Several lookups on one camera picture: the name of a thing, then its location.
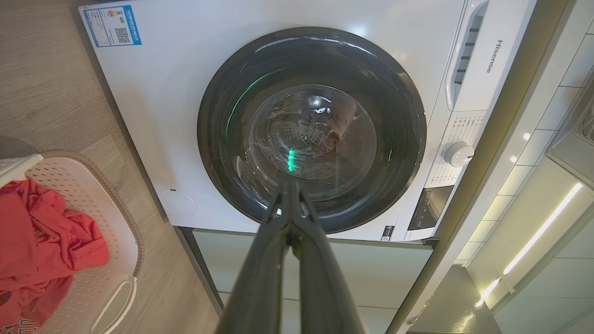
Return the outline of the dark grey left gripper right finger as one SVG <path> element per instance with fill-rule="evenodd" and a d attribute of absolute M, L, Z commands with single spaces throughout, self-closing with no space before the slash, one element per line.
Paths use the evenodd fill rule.
<path fill-rule="evenodd" d="M 312 200 L 292 185 L 293 253 L 299 260 L 303 334 L 364 334 L 346 280 Z"/>

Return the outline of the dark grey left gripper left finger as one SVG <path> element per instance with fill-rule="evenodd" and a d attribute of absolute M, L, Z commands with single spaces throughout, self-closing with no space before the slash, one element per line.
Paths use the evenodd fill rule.
<path fill-rule="evenodd" d="M 290 203 L 290 186 L 278 186 L 236 279 L 217 334 L 278 334 Z"/>

